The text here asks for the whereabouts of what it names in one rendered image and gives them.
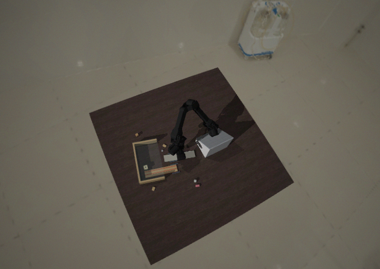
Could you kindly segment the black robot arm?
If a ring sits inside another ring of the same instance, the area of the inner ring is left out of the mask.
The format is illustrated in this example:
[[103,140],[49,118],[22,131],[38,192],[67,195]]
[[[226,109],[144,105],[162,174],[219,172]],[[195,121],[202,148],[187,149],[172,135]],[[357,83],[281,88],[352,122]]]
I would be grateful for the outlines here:
[[[186,113],[190,110],[194,110],[197,115],[203,120],[203,125],[208,128],[209,135],[211,137],[219,135],[217,128],[219,127],[212,119],[210,119],[200,108],[200,105],[197,100],[188,99],[180,108],[178,119],[175,125],[175,128],[171,132],[171,140],[172,143],[168,147],[168,152],[171,155],[175,155],[179,148],[184,146],[186,138],[182,136],[182,127],[186,117]],[[176,141],[174,141],[176,140]]]

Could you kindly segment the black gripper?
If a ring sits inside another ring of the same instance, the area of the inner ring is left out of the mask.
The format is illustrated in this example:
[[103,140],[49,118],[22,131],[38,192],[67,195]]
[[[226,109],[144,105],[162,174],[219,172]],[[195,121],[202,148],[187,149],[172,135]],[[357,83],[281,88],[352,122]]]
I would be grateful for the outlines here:
[[184,146],[182,148],[179,148],[179,151],[176,153],[178,161],[186,159],[186,155],[183,150],[184,150]]

